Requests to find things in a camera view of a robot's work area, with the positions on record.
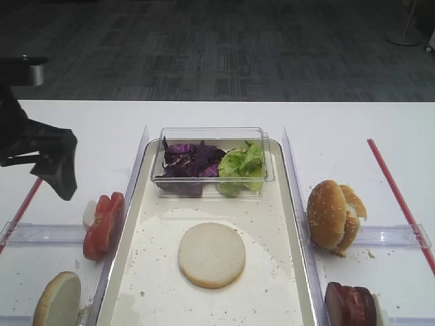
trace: metal tray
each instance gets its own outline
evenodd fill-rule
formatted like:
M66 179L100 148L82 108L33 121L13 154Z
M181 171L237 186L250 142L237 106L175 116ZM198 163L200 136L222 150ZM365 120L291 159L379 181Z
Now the metal tray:
M150 181L156 146L149 143L142 160L97 325L313 325L278 142L270 141L275 181L259 198L159 198ZM220 290L190 284L177 265L182 235L204 221L238 229L246 246L244 274Z

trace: sesame seed bun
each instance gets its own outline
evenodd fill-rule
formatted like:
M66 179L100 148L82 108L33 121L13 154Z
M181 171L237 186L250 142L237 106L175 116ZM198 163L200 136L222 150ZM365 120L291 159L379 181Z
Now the sesame seed bun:
M342 257L360 229L366 208L348 185L325 180L312 190L307 207L311 239Z

